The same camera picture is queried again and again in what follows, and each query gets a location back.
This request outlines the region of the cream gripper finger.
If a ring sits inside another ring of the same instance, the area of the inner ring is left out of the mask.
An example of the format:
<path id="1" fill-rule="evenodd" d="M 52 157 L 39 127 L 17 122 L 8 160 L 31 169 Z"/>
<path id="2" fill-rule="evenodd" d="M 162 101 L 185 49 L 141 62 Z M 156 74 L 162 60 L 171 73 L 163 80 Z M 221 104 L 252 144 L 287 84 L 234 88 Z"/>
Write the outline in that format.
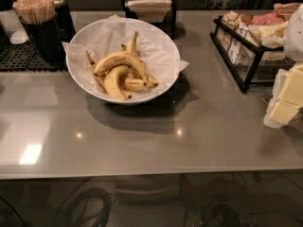
<path id="1" fill-rule="evenodd" d="M 265 126 L 279 129 L 289 124 L 299 113 L 300 108 L 285 101 L 269 102 L 266 114 L 263 118 Z"/>

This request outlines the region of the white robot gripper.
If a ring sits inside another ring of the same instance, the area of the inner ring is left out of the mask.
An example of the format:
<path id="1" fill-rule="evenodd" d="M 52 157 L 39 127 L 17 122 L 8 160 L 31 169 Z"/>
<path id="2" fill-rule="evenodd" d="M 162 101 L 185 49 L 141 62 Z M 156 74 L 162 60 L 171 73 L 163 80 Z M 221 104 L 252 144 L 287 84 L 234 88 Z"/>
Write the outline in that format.
<path id="1" fill-rule="evenodd" d="M 303 61 L 303 4 L 292 14 L 285 29 L 284 52 L 294 61 Z M 303 107 L 302 64 L 288 72 L 278 99 Z"/>

